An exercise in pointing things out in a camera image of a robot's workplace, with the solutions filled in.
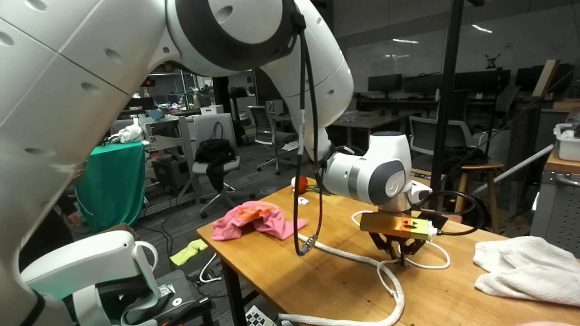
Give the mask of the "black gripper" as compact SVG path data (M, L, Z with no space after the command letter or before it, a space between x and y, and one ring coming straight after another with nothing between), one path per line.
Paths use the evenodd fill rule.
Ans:
M414 238L394 238L379 233L372 233L370 238L379 251L387 252L399 265L403 265L408 256L417 254L425 247L425 242Z

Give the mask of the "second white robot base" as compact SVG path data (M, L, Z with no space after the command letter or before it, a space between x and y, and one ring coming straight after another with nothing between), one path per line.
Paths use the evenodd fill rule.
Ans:
M196 318L213 326L211 300L194 294L182 272L156 280L156 267L151 243L113 231L42 256L22 280L64 301L78 326L180 326Z

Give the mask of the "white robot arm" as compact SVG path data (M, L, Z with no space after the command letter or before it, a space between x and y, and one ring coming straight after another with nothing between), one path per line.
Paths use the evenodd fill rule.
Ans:
M305 129L307 153L330 153L327 127L354 80L310 0L0 0L2 321L66 323L33 292L19 256L73 173L142 84L165 64L225 79L263 71Z

